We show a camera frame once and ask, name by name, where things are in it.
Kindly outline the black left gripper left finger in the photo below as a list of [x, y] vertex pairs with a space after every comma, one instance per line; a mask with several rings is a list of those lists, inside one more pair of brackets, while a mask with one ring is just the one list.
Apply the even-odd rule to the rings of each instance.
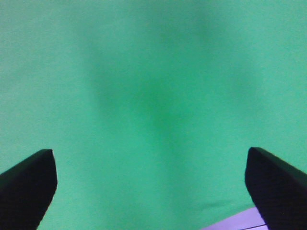
[[0, 228], [36, 230], [57, 189], [53, 151], [42, 149], [0, 175]]

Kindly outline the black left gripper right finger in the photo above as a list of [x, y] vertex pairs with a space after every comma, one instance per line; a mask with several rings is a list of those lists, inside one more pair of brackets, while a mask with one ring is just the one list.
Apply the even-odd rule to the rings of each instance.
[[251, 147], [245, 185], [268, 229], [306, 230], [306, 173], [262, 148]]

